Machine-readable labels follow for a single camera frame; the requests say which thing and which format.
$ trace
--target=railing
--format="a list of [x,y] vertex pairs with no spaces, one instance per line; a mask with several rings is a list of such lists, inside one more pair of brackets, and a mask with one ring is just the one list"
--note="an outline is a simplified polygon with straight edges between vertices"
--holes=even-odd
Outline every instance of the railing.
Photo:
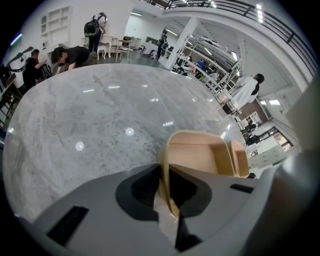
[[[163,9],[172,9],[180,7],[203,7],[203,8],[216,8],[218,10],[224,10],[244,16],[255,22],[259,22],[258,10],[255,6],[237,1],[237,0],[145,0],[149,3],[163,2]],[[286,24],[281,20],[273,16],[272,14],[262,11],[262,23],[261,25],[271,30],[278,37],[289,45],[294,52],[303,61],[312,76],[316,73],[319,67],[319,62],[313,51],[306,45],[306,43]]]

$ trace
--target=man in black shirt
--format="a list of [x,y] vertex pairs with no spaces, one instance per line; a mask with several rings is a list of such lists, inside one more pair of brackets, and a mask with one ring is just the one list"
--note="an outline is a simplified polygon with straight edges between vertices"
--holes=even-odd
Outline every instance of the man in black shirt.
[[61,69],[65,64],[68,65],[68,70],[73,70],[79,67],[96,64],[97,60],[98,56],[96,52],[90,52],[87,48],[81,46],[68,49],[58,47],[54,49],[51,55],[52,64],[59,64],[56,75],[61,72]]
[[34,49],[31,52],[31,57],[28,58],[23,67],[22,76],[24,85],[29,90],[32,86],[34,86],[40,78],[41,75],[41,67],[46,64],[46,60],[39,63],[38,61],[39,50]]

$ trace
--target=white marble surface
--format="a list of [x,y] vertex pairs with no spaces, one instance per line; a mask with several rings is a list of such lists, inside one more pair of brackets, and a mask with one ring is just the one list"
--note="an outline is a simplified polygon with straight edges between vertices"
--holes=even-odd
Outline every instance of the white marble surface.
[[211,97],[192,79],[133,64],[86,66],[43,81],[24,95],[5,139],[12,209],[32,222],[91,179],[155,163],[178,130],[226,132],[225,140],[244,143],[234,120],[222,109],[217,117]]

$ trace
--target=white column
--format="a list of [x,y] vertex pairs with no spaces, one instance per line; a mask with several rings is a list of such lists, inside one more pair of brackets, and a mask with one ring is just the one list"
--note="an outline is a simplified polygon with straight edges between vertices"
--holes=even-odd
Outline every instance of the white column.
[[176,57],[178,55],[178,51],[182,47],[185,46],[185,44],[187,43],[187,41],[186,41],[187,37],[195,31],[198,24],[199,24],[199,20],[195,17],[191,17],[190,20],[188,21],[187,25],[185,26],[184,30],[182,31],[182,33],[178,39],[178,41],[176,42],[175,47],[173,48],[169,59],[167,60],[167,62],[165,64],[165,67],[168,70],[172,69],[174,62],[176,60]]

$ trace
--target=white shelving unit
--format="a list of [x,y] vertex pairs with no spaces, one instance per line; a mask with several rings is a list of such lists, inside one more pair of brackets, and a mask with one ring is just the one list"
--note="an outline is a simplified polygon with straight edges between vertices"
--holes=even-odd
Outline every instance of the white shelving unit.
[[71,6],[49,12],[41,19],[42,49],[52,49],[59,43],[69,43]]

